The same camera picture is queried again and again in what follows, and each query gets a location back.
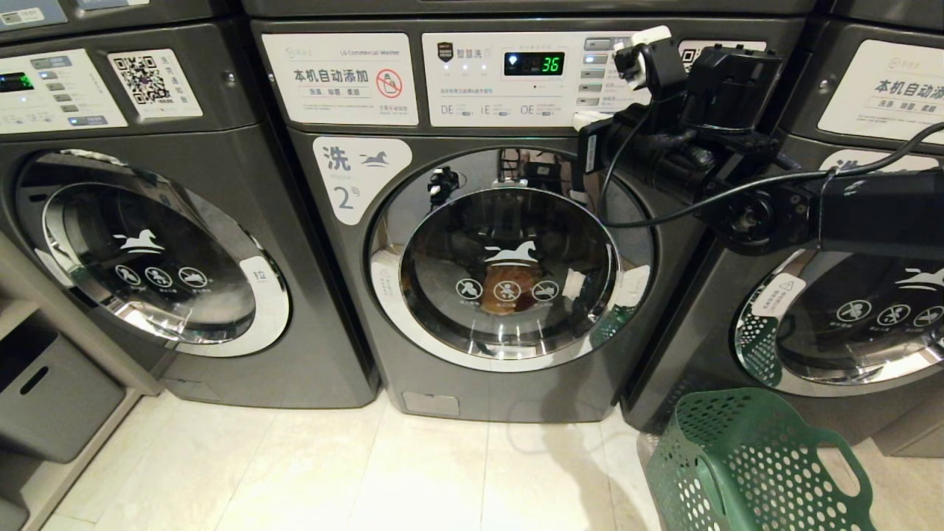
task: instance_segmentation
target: green laundry basket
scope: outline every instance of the green laundry basket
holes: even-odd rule
[[[836,447],[859,481],[842,492],[817,455]],[[670,531],[869,531],[872,489],[849,444],[760,388],[692,393],[647,467]]]

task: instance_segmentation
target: power cord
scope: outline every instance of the power cord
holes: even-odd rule
[[[872,179],[875,177],[881,177],[881,174],[868,175],[868,176],[865,176],[864,174],[878,171],[882,168],[890,166],[893,163],[896,163],[897,161],[904,158],[908,153],[910,153],[925,138],[944,130],[944,122],[929,126],[923,129],[918,134],[916,134],[914,137],[911,138],[911,140],[909,140],[904,145],[896,149],[887,157],[884,157],[881,160],[878,160],[874,163],[869,163],[869,164],[865,164],[861,166],[855,166],[855,167],[845,168],[845,169],[840,169],[840,170],[819,170],[819,171],[794,172],[794,173],[785,173],[782,175],[775,175],[773,177],[767,177],[760,180],[754,180],[751,182],[746,182],[744,184],[735,186],[734,188],[731,188],[730,190],[725,190],[724,192],[721,192],[720,194],[703,199],[691,206],[687,206],[683,209],[673,212],[672,214],[666,214],[659,217],[653,217],[652,219],[644,219],[642,221],[631,221],[631,222],[622,222],[622,223],[611,222],[606,219],[606,211],[603,208],[604,207],[603,201],[606,197],[607,187],[610,184],[610,180],[612,179],[613,173],[616,168],[616,161],[619,160],[619,157],[623,154],[623,151],[626,149],[626,146],[629,145],[632,138],[636,135],[636,133],[639,131],[642,124],[644,124],[648,118],[649,118],[649,112],[647,111],[643,119],[640,120],[632,128],[629,136],[626,137],[626,140],[624,140],[623,143],[616,150],[616,153],[614,154],[613,159],[610,161],[609,167],[607,167],[606,176],[603,178],[603,185],[600,187],[598,208],[597,208],[598,212],[600,213],[599,220],[606,227],[610,227],[612,229],[637,229],[637,228],[645,228],[645,227],[653,227],[656,225],[662,225],[663,223],[668,223],[669,221],[674,221],[676,219],[679,219],[680,217],[685,217],[689,214],[693,214],[710,204],[727,199],[728,197],[736,196],[738,194],[743,194],[744,192],[755,190],[757,188],[764,188],[771,184],[781,184],[784,182],[803,182],[807,180],[819,180],[819,179],[827,178],[830,175],[832,175],[834,179],[843,178],[843,177],[854,177],[854,176],[864,176],[863,179]]]

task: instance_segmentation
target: tile floor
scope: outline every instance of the tile floor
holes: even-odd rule
[[[437,420],[384,395],[360,410],[142,399],[43,531],[658,530],[614,413],[594,424]],[[879,529],[944,521],[944,460],[856,447]]]

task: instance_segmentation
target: digital display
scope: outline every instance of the digital display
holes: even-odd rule
[[[33,83],[23,72],[0,74],[0,93],[15,93],[33,90]]]
[[[560,76],[564,52],[507,52],[505,76]]]

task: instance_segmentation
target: washing machine door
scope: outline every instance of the washing machine door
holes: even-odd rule
[[[259,243],[204,198],[79,149],[30,160],[17,210],[50,271],[170,349],[230,357],[275,342],[289,296]]]
[[[598,181],[575,187],[572,163],[492,149],[397,190],[370,249],[387,317],[435,356],[500,372],[560,365],[616,334],[649,284],[651,232],[605,228]],[[605,203],[620,219],[644,217],[624,188]]]
[[[750,294],[733,347],[770,387],[866,394],[942,369],[942,317],[944,262],[802,250]]]

